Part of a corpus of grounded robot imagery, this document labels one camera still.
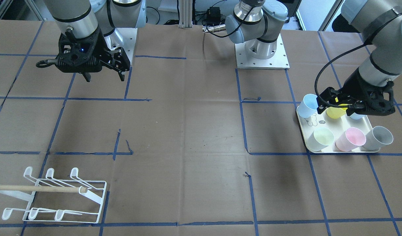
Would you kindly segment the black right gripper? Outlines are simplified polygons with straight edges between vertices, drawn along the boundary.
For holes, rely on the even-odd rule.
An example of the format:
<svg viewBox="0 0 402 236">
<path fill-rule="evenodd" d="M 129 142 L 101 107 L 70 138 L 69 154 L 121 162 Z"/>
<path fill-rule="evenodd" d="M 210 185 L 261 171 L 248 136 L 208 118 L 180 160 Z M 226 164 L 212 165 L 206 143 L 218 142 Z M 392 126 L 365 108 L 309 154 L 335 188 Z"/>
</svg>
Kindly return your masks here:
<svg viewBox="0 0 402 236">
<path fill-rule="evenodd" d="M 110 50 L 105 42 L 100 27 L 89 36 L 79 39 L 71 26 L 67 26 L 58 42 L 59 53 L 54 59 L 37 62 L 38 68 L 55 65 L 63 73 L 80 73 L 91 81 L 90 73 L 97 73 L 105 66 L 115 70 L 122 82 L 125 72 L 129 71 L 131 63 L 122 47 Z"/>
</svg>

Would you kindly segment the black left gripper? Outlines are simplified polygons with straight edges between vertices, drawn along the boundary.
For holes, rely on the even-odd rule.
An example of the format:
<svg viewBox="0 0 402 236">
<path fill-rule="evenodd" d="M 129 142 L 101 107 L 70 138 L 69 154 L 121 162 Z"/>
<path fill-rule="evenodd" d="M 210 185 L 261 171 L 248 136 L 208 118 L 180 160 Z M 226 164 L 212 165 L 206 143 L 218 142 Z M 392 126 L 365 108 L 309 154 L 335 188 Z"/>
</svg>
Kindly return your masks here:
<svg viewBox="0 0 402 236">
<path fill-rule="evenodd" d="M 346 108 L 347 114 L 393 114 L 393 86 L 391 81 L 383 87 L 371 85 L 356 69 L 341 89 L 328 87 L 319 94 L 317 112 L 321 114 L 329 107 L 338 107 Z"/>
</svg>

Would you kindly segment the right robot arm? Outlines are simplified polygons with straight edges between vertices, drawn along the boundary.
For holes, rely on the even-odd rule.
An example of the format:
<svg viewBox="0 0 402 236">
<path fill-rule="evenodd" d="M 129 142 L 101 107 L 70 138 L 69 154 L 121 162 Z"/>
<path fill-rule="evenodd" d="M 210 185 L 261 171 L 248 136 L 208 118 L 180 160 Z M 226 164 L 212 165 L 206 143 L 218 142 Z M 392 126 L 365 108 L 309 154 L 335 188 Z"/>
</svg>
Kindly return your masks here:
<svg viewBox="0 0 402 236">
<path fill-rule="evenodd" d="M 41 60 L 38 68 L 54 65 L 63 73 L 79 73 L 87 82 L 103 67 L 118 73 L 121 81 L 131 68 L 129 43 L 119 28 L 146 24 L 144 0 L 45 0 L 61 34 L 58 55 Z"/>
</svg>

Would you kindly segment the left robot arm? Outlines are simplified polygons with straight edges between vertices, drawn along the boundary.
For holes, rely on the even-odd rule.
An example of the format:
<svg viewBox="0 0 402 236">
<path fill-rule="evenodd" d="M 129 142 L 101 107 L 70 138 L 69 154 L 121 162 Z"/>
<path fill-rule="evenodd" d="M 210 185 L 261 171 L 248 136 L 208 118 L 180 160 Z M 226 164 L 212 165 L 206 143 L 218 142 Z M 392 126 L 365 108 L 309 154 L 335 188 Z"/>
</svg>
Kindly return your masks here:
<svg viewBox="0 0 402 236">
<path fill-rule="evenodd" d="M 363 44 L 330 60 L 314 82 L 317 112 L 329 107 L 345 108 L 347 115 L 387 116 L 395 112 L 394 80 L 402 74 L 402 5 L 390 0 L 346 0 L 342 16 L 359 31 Z M 276 0 L 240 0 L 225 21 L 227 36 L 233 43 L 252 41 L 255 58 L 267 59 L 273 52 L 259 53 L 257 47 L 276 45 L 277 36 L 288 15 L 286 6 Z M 318 92 L 323 71 L 335 60 L 375 45 L 370 56 L 350 75 L 343 87 Z"/>
</svg>

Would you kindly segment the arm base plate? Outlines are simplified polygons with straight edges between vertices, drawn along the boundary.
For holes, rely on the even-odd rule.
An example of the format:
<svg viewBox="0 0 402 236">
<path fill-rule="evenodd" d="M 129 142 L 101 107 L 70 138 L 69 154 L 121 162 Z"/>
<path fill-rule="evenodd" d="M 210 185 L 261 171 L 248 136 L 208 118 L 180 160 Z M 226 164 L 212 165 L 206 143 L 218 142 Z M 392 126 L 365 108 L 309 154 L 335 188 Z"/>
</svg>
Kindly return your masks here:
<svg viewBox="0 0 402 236">
<path fill-rule="evenodd" d="M 272 43 L 252 39 L 235 44 L 235 56 L 239 69 L 286 70 L 290 68 L 281 35 Z"/>
<path fill-rule="evenodd" d="M 116 28 L 119 37 L 119 46 L 122 47 L 129 58 L 130 65 L 133 65 L 135 48 L 137 44 L 137 28 Z"/>
</svg>

